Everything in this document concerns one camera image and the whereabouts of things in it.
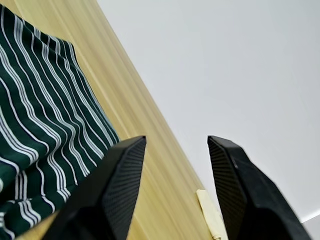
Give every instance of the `textured black surface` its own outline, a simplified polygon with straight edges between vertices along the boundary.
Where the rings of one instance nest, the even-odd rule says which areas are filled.
[[[208,146],[230,240],[310,240],[277,186],[240,146],[216,136]]]
[[[208,140],[208,146],[216,194],[228,238],[236,240],[245,216],[246,196],[241,191],[227,153],[212,140]]]
[[[43,240],[125,240],[139,194],[146,137],[114,145],[73,191]]]
[[[125,240],[139,193],[145,142],[130,149],[121,162],[102,197],[101,205],[117,240]]]

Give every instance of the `green striped fabric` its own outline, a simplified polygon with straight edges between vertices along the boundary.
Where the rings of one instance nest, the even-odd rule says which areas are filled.
[[[0,239],[60,209],[119,141],[70,42],[0,5]]]

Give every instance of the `wooden surface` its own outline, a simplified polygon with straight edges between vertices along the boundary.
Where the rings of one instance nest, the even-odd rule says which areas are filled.
[[[73,43],[77,60],[121,139],[147,136],[128,239],[211,239],[195,194],[202,185],[96,1],[0,2],[41,31]],[[53,219],[50,216],[18,239],[41,238]]]

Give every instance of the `white stripe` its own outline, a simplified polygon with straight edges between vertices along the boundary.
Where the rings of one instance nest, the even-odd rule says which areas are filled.
[[[22,191],[22,199],[27,199],[27,184],[28,184],[28,178],[25,171],[21,172],[21,177],[23,179],[23,191]]]
[[[15,178],[14,199],[19,199],[19,176]]]
[[[17,44],[18,44],[19,47],[20,47],[20,45],[22,45],[22,44],[21,44],[21,42],[22,42],[21,37],[20,37],[18,40],[19,40],[19,42],[18,42],[17,39],[16,39]],[[33,44],[34,44],[34,35],[32,35],[31,50],[32,50],[34,56],[37,58],[39,64],[41,64],[40,61],[39,61],[39,59],[38,59],[38,57],[37,57],[37,55],[36,55],[35,52],[34,52]],[[82,161],[81,155],[79,154],[79,152],[78,152],[78,151],[75,149],[75,147],[74,147],[74,139],[75,139],[75,134],[76,134],[74,127],[63,120],[63,118],[62,118],[62,116],[61,116],[61,113],[60,113],[60,111],[59,111],[59,108],[55,105],[55,102],[54,102],[53,99],[51,98],[50,94],[46,91],[46,88],[45,88],[45,86],[44,86],[44,84],[43,84],[43,82],[42,82],[42,80],[41,80],[41,78],[40,78],[40,76],[39,76],[39,73],[37,72],[35,66],[33,65],[32,61],[31,61],[31,59],[30,59],[30,56],[28,55],[28,53],[27,53],[26,50],[24,49],[23,45],[20,47],[20,50],[21,50],[22,54],[24,55],[24,58],[26,59],[26,61],[27,61],[27,63],[28,63],[28,66],[29,66],[30,69],[33,71],[34,76],[35,76],[35,79],[37,80],[37,83],[39,84],[39,87],[41,88],[41,91],[42,91],[44,97],[46,98],[47,102],[50,103],[50,105],[51,105],[51,107],[52,107],[52,110],[53,110],[53,112],[54,112],[54,114],[55,114],[55,117],[56,117],[63,125],[65,125],[66,127],[68,127],[68,128],[71,130],[72,135],[71,135],[70,141],[68,142],[68,143],[69,143],[69,148],[70,148],[70,151],[71,151],[71,152],[73,153],[73,155],[75,156],[75,158],[76,158],[76,160],[77,160],[77,162],[78,162],[78,164],[79,164],[79,166],[80,166],[80,168],[81,168],[81,170],[82,170],[83,175],[86,177],[86,176],[89,174],[89,170],[88,170],[88,168],[85,166],[84,162]]]
[[[83,88],[84,92],[86,93],[87,98],[90,100],[90,102],[94,106],[95,110],[99,113],[100,117],[104,120],[104,122],[106,123],[106,125],[108,126],[108,128],[109,128],[109,130],[110,130],[110,132],[112,134],[112,137],[114,138],[115,142],[117,142],[118,141],[117,139],[119,137],[115,136],[116,130],[114,129],[114,127],[111,124],[111,122],[108,119],[108,117],[106,116],[106,114],[105,114],[104,110],[102,109],[100,103],[98,102],[95,94],[92,92],[91,86],[89,85],[85,74],[83,73],[83,71],[81,70],[80,66],[78,65],[78,63],[77,63],[77,61],[75,59],[75,53],[73,52],[71,43],[69,43],[69,42],[67,42],[67,43],[69,45],[72,62],[74,64],[75,68],[76,68],[76,73],[77,73],[77,75],[78,75],[78,77],[80,79],[82,88]]]
[[[75,78],[75,75],[73,74],[73,72],[70,69],[70,64],[69,61],[67,61],[66,59],[64,59],[64,67],[67,69],[71,79],[72,79],[72,83],[79,95],[79,97],[81,98],[83,104],[88,108],[88,112],[90,113],[90,115],[92,116],[92,118],[94,119],[94,121],[96,122],[96,124],[100,127],[101,131],[103,132],[104,136],[106,137],[106,139],[108,140],[110,146],[113,145],[113,141],[110,138],[110,135],[108,134],[105,126],[102,124],[102,122],[100,121],[100,118],[97,116],[96,112],[91,108],[91,106],[89,105],[89,103],[87,102],[86,98],[84,97],[84,95],[82,94],[79,86],[77,85],[77,81]]]
[[[25,203],[26,203],[26,206],[27,206],[27,208],[28,208],[28,211],[29,211],[30,214],[33,215],[34,218],[35,218],[35,224],[40,223],[40,221],[41,221],[41,216],[40,216],[40,214],[37,213],[37,212],[32,208],[31,202],[30,202],[28,199],[25,201]]]
[[[5,90],[6,90],[6,93],[7,93],[8,99],[9,99],[9,103],[10,103],[10,106],[11,106],[11,109],[12,109],[12,111],[13,111],[13,114],[14,114],[14,116],[15,116],[16,121],[17,121],[17,122],[19,123],[19,125],[23,128],[23,130],[26,131],[26,132],[30,135],[30,137],[31,137],[33,140],[35,140],[35,141],[38,142],[38,143],[43,144],[43,145],[46,147],[46,154],[47,154],[47,153],[49,152],[49,145],[48,145],[46,142],[39,140],[36,136],[34,136],[34,135],[22,124],[22,122],[20,121],[20,119],[19,119],[19,117],[18,117],[18,114],[17,114],[17,112],[16,112],[16,109],[15,109],[15,107],[14,107],[14,105],[13,105],[10,91],[9,91],[6,83],[4,82],[4,80],[3,80],[1,77],[0,77],[0,82],[2,83],[2,85],[4,86],[4,88],[5,88]]]
[[[23,189],[24,189],[21,173],[19,174],[18,178],[19,178],[19,200],[21,200],[23,199]]]
[[[49,53],[49,48],[48,48],[48,46],[45,45],[44,43],[42,43],[42,58],[43,58],[43,60],[45,61],[47,67],[49,68],[49,70],[50,70],[53,78],[56,80],[56,82],[59,84],[59,86],[63,89],[63,93],[64,93],[64,95],[67,97],[67,99],[68,99],[68,101],[69,101],[69,104],[70,104],[70,106],[71,106],[71,108],[72,108],[73,115],[74,115],[74,117],[81,123],[81,125],[82,125],[82,127],[83,127],[83,131],[81,131],[80,126],[79,126],[76,122],[74,122],[74,121],[72,120],[72,118],[71,118],[71,116],[70,116],[70,114],[69,114],[69,111],[66,109],[66,106],[65,106],[63,100],[61,99],[61,97],[60,97],[59,94],[57,93],[57,90],[56,90],[56,88],[54,87],[54,85],[50,82],[50,85],[51,85],[52,89],[53,89],[53,90],[56,92],[56,94],[58,95],[58,98],[60,99],[60,101],[61,101],[61,103],[62,103],[62,105],[63,105],[63,108],[65,109],[65,111],[66,111],[66,113],[67,113],[70,121],[78,127],[79,133],[81,133],[81,132],[83,133],[83,137],[84,137],[84,139],[86,140],[86,143],[88,144],[88,146],[89,146],[91,149],[95,150],[95,151],[98,153],[98,154],[97,154],[98,157],[102,158],[102,157],[104,156],[104,154],[103,154],[102,151],[94,144],[94,142],[89,138],[88,133],[87,133],[87,130],[86,130],[86,125],[85,125],[83,119],[82,119],[81,117],[79,117],[79,115],[78,115],[78,113],[77,113],[77,111],[76,111],[76,109],[75,109],[75,106],[74,106],[74,104],[73,104],[73,101],[72,101],[72,99],[71,99],[71,97],[70,97],[70,95],[69,95],[69,93],[68,93],[68,90],[66,89],[66,87],[65,87],[64,84],[63,84],[63,82],[61,81],[61,79],[59,78],[59,76],[58,76],[57,73],[55,72],[54,68],[52,67],[50,61],[48,60],[48,53]],[[83,149],[83,151],[86,153],[86,155],[87,155],[87,157],[89,158],[89,160],[90,160],[95,166],[97,166],[96,163],[95,163],[95,161],[93,161],[92,158],[90,157],[90,155],[88,154],[86,148],[83,147],[83,145],[82,145],[82,143],[81,143],[81,141],[80,141],[80,138],[78,138],[78,141],[79,141],[80,147],[81,147],[81,148]]]
[[[28,217],[30,217],[33,220],[34,225],[36,225],[39,221],[38,218],[36,217],[37,215],[39,215],[37,212],[35,212],[32,207],[31,204],[29,202],[29,200],[27,199],[27,185],[28,185],[28,178],[26,175],[25,171],[21,172],[21,177],[23,179],[23,192],[22,192],[22,204],[24,206],[24,212],[26,215],[28,215]]]
[[[3,189],[4,189],[4,181],[2,181],[2,179],[0,178],[0,193],[2,192]]]
[[[30,213],[26,202],[25,202],[25,201],[21,201],[21,203],[22,203],[22,205],[23,205],[23,211],[24,211],[25,215],[27,215],[27,216],[32,220],[32,226],[31,226],[31,227],[33,227],[34,225],[36,225],[37,219],[35,218],[35,216],[33,216],[33,215]]]
[[[45,175],[44,175],[44,172],[43,172],[43,171],[40,169],[40,167],[38,166],[38,162],[39,162],[39,161],[36,161],[36,162],[35,162],[35,167],[36,167],[36,169],[40,172],[40,175],[41,175],[41,189],[40,189],[40,191],[41,191],[41,196],[42,196],[42,199],[43,199],[47,204],[50,205],[50,207],[52,208],[52,213],[54,213],[55,210],[56,210],[56,207],[55,207],[55,205],[53,204],[53,202],[50,201],[49,199],[47,199],[47,197],[46,197],[46,194],[45,194]]]
[[[30,227],[32,228],[34,226],[34,221],[29,216],[26,215],[23,203],[22,202],[18,202],[18,205],[20,207],[21,217],[24,220],[26,220],[30,224]]]
[[[26,62],[27,62],[27,64],[28,64],[28,66],[29,66],[30,69],[32,70],[32,72],[33,72],[33,74],[34,74],[34,76],[35,76],[35,78],[36,78],[36,80],[37,80],[37,83],[39,84],[39,86],[40,86],[40,88],[41,88],[41,91],[42,91],[42,93],[44,94],[46,100],[48,101],[48,99],[49,99],[48,102],[49,102],[51,105],[54,105],[54,104],[53,104],[53,100],[52,100],[52,98],[50,97],[50,95],[48,94],[48,92],[45,92],[45,91],[44,91],[45,87],[44,87],[44,85],[43,85],[43,83],[42,83],[42,80],[41,80],[41,78],[40,78],[37,70],[35,69],[35,67],[34,67],[34,65],[33,65],[33,63],[32,63],[32,61],[31,61],[28,53],[26,52],[26,50],[24,49],[24,46],[23,46],[22,43],[21,43],[21,41],[22,41],[22,39],[21,39],[21,37],[22,37],[22,36],[21,36],[22,27],[23,27],[23,26],[22,26],[21,22],[20,22],[19,19],[17,19],[17,17],[16,17],[16,18],[15,18],[15,28],[14,28],[15,41],[16,41],[17,45],[19,46],[22,54],[24,55],[24,58],[25,58],[25,60],[26,60]],[[64,182],[63,182],[63,181],[64,181],[64,179],[63,179],[63,176],[62,176],[62,175],[64,175],[64,172],[63,172],[63,170],[60,168],[60,166],[58,166],[58,167],[54,167],[54,166],[53,166],[53,165],[57,166],[56,163],[55,163],[55,161],[54,161],[54,159],[53,159],[53,154],[55,153],[55,151],[56,151],[56,150],[59,148],[59,146],[61,145],[60,136],[59,136],[59,137],[58,137],[58,136],[55,137],[55,140],[56,140],[56,142],[57,142],[57,140],[58,140],[58,142],[56,143],[55,149],[54,149],[54,150],[52,151],[52,153],[48,156],[47,160],[48,160],[49,165],[52,167],[52,169],[54,170],[54,172],[55,172],[55,174],[56,174],[57,189],[62,189],[61,191],[58,191],[58,193],[61,194],[61,196],[64,198],[64,200],[66,200],[66,198],[68,198],[69,193],[68,193],[68,191],[66,191],[66,190],[63,189],[63,185],[64,185]]]
[[[20,169],[19,169],[19,166],[18,166],[16,163],[14,163],[13,161],[9,161],[9,160],[7,160],[7,159],[4,159],[3,157],[0,157],[0,162],[3,162],[3,163],[5,163],[5,164],[8,164],[8,165],[14,167],[14,169],[15,169],[15,176],[16,176],[16,177],[18,176],[18,174],[19,174],[19,172],[20,172]]]
[[[23,155],[28,156],[30,164],[39,157],[37,151],[34,149],[22,144],[14,135],[10,127],[8,126],[5,116],[2,112],[2,108],[0,106],[0,133],[8,143],[8,145],[16,152],[21,153]]]
[[[19,64],[19,66],[21,67],[20,62],[19,62],[19,60],[18,60],[18,57],[17,57],[15,51],[13,50],[10,42],[8,41],[7,36],[4,35],[4,37],[6,38],[8,45],[10,46],[13,54],[15,55],[15,58],[16,58],[18,64]],[[30,79],[29,79],[29,76],[27,75],[27,73],[25,72],[25,70],[24,70],[22,67],[21,67],[21,70],[24,72],[25,76],[27,77],[28,82],[30,83],[30,86],[31,86],[31,88],[32,88],[32,92],[33,92],[34,96],[36,97],[37,101],[39,102],[45,118],[46,118],[50,123],[52,123],[53,125],[55,125],[55,126],[58,127],[59,129],[61,129],[61,130],[64,132],[64,134],[65,134],[66,139],[65,139],[65,142],[64,142],[64,144],[63,144],[63,146],[62,146],[62,149],[61,149],[62,157],[66,160],[66,162],[67,162],[67,163],[69,164],[69,166],[71,167],[72,173],[73,173],[73,178],[74,178],[75,182],[78,184],[75,171],[74,171],[71,163],[68,161],[68,159],[65,157],[65,155],[64,155],[64,153],[63,153],[63,147],[64,147],[64,146],[66,145],[66,143],[67,143],[68,134],[67,134],[67,132],[66,132],[62,127],[60,127],[59,125],[57,125],[55,122],[51,121],[51,120],[48,118],[43,104],[41,103],[41,101],[39,100],[38,96],[37,96],[36,93],[35,93],[35,89],[34,89],[33,84],[31,83],[31,81],[30,81]],[[44,127],[44,131],[45,131],[50,137],[52,137],[53,139],[55,139],[56,144],[60,145],[60,144],[61,144],[61,138],[60,138],[59,134],[58,134],[57,132],[55,132],[52,128],[50,128],[48,125],[44,124],[44,123],[43,123],[43,127]],[[71,152],[71,154],[73,154],[74,157],[77,159],[77,156],[76,156],[77,154],[74,153],[72,147],[70,147],[70,152]]]
[[[7,227],[6,227],[6,223],[3,223],[2,229],[5,231],[6,234],[8,234],[11,238],[11,240],[15,239],[16,236],[14,234],[13,231],[10,231]]]
[[[55,41],[55,43],[56,43],[56,48],[55,48],[56,52],[60,52],[60,43],[59,43],[59,41],[58,41],[58,40],[54,40],[54,41]],[[69,83],[66,75],[63,73],[63,71],[61,70],[60,66],[58,65],[58,55],[56,55],[56,58],[55,58],[56,66],[59,68],[61,74],[62,74],[63,77],[65,78],[65,80],[66,80],[65,82],[68,83],[68,85],[69,85],[69,87],[70,87],[70,89],[71,89],[71,94],[72,94],[72,96],[73,96],[74,101],[72,101],[72,98],[71,98],[71,96],[70,96],[70,94],[69,94],[69,91],[67,90],[66,86],[65,86],[64,83],[61,81],[61,79],[60,79],[59,76],[57,75],[55,69],[53,68],[51,62],[49,61],[49,58],[48,58],[48,57],[49,57],[49,56],[48,56],[49,48],[48,48],[47,46],[45,46],[45,45],[42,46],[42,47],[44,47],[45,53],[46,53],[45,56],[42,54],[43,60],[44,60],[45,63],[47,64],[47,66],[48,66],[51,74],[52,74],[53,77],[56,79],[56,81],[57,81],[57,83],[59,84],[59,86],[63,89],[63,92],[64,92],[65,96],[67,97],[68,101],[70,102],[70,106],[71,106],[71,108],[72,108],[74,117],[81,123],[81,125],[82,125],[82,127],[83,127],[83,137],[84,137],[84,139],[86,140],[86,142],[87,142],[87,144],[89,145],[89,147],[96,152],[96,154],[98,155],[98,157],[103,158],[104,153],[94,144],[94,142],[93,142],[93,141],[90,139],[90,137],[88,136],[88,133],[87,133],[87,130],[86,130],[86,125],[85,125],[85,123],[84,123],[84,120],[85,120],[85,122],[87,123],[88,127],[90,128],[90,130],[93,132],[93,134],[94,134],[94,135],[100,140],[100,142],[104,145],[105,149],[108,149],[108,148],[107,148],[107,146],[105,145],[104,141],[99,137],[99,135],[92,129],[90,123],[87,121],[87,119],[85,118],[85,116],[84,116],[81,108],[79,107],[79,105],[78,105],[78,103],[77,103],[77,100],[76,100],[76,98],[75,98],[75,95],[74,95],[74,93],[73,93],[72,87],[71,87],[71,85],[70,85],[70,83]],[[80,114],[83,116],[83,118],[81,118],[81,117],[78,115],[77,110],[76,110],[76,108],[75,108],[75,106],[74,106],[73,103],[76,104],[76,106],[77,106],[77,108],[79,109],[79,112],[80,112]],[[96,163],[95,163],[90,157],[89,157],[89,159],[91,160],[91,162],[92,162],[95,166],[97,166]]]

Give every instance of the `black object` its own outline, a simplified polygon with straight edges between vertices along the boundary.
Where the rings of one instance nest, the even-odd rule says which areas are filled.
[[[146,137],[119,142],[74,190],[43,240],[125,240],[134,213]]]
[[[230,140],[208,137],[229,240],[310,240],[277,186]]]

